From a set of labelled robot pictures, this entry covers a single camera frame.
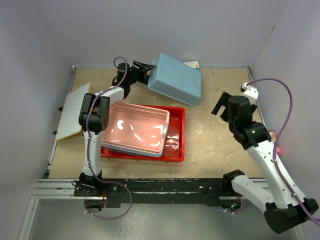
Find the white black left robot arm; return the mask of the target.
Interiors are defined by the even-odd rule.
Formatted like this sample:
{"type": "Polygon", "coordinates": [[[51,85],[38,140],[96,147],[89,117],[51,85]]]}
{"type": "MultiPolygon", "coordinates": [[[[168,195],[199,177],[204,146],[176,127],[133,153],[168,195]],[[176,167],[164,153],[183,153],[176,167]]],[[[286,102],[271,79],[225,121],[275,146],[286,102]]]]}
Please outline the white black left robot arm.
{"type": "Polygon", "coordinates": [[[130,93],[131,85],[141,83],[147,85],[151,72],[156,66],[133,61],[123,61],[115,66],[117,74],[111,86],[98,93],[86,93],[83,97],[78,123],[81,127],[85,143],[85,157],[82,173],[77,188],[85,186],[91,196],[98,196],[103,191],[101,167],[102,134],[109,123],[110,107],[124,100],[130,93]]]}

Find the light blue perforated basket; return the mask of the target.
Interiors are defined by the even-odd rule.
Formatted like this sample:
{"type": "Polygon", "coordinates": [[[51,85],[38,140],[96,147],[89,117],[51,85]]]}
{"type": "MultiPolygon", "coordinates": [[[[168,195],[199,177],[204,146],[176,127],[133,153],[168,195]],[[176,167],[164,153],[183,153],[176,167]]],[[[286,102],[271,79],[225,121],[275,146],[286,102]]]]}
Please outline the light blue perforated basket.
{"type": "Polygon", "coordinates": [[[202,95],[202,74],[183,62],[164,53],[152,61],[155,69],[148,88],[189,106],[195,106],[202,95]]]}

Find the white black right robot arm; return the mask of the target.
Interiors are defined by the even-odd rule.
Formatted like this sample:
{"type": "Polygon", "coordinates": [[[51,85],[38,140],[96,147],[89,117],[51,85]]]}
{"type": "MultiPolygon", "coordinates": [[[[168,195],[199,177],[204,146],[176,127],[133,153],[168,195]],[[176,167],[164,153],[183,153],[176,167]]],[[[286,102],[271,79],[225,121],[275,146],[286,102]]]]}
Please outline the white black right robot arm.
{"type": "Polygon", "coordinates": [[[236,193],[247,198],[259,208],[268,226],[277,234],[283,233],[308,220],[313,220],[319,205],[313,198],[306,198],[294,183],[279,156],[267,128],[253,120],[258,92],[230,95],[223,92],[212,114],[221,107],[221,119],[228,123],[234,139],[251,156],[266,180],[269,190],[253,183],[242,171],[234,170],[223,175],[222,190],[228,196],[236,193]]]}

